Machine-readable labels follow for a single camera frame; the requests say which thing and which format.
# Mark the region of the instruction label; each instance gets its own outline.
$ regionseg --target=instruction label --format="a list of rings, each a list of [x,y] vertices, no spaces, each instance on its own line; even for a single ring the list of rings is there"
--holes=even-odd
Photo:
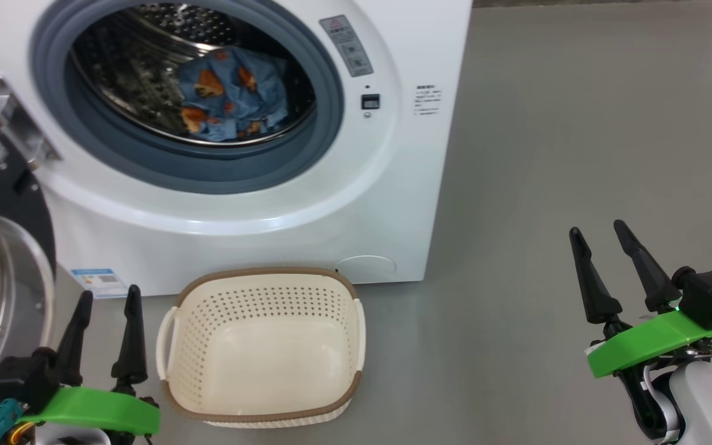
[[[356,78],[373,73],[373,65],[362,47],[356,31],[345,16],[328,17],[320,20],[331,42],[337,47],[342,61],[348,66],[350,76]]]
[[[441,110],[441,89],[436,85],[417,85],[413,91],[413,115],[438,114]]]
[[[128,295],[128,287],[111,269],[73,269],[76,281],[96,299],[115,299]]]

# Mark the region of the teal connector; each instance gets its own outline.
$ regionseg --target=teal connector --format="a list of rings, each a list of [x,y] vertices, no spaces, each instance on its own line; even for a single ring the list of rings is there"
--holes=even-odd
[[[0,439],[23,416],[23,408],[14,398],[6,398],[0,403]]]

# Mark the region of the green bracket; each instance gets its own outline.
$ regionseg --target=green bracket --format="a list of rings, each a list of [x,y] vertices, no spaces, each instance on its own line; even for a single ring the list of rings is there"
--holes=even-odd
[[[63,387],[40,414],[24,416],[18,422],[62,423],[144,436],[158,434],[161,411],[127,394],[83,386]]]
[[[587,361],[596,378],[604,377],[709,337],[712,330],[704,330],[676,310],[613,336],[590,352]]]

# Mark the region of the blue patterned cloth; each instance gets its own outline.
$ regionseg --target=blue patterned cloth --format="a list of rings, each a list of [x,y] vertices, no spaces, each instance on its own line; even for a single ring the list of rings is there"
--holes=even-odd
[[[221,142],[277,129],[287,118],[286,65],[285,60],[236,47],[181,65],[178,79],[189,131]]]

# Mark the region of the warning label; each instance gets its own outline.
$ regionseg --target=warning label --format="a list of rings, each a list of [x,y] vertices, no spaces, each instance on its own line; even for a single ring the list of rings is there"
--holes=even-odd
[[[441,110],[441,90],[436,85],[417,85],[413,91],[413,115],[438,114]]]
[[[373,73],[373,65],[362,47],[356,31],[350,26],[345,16],[329,17],[320,20],[331,41],[336,45],[342,61],[348,66],[352,78]]]

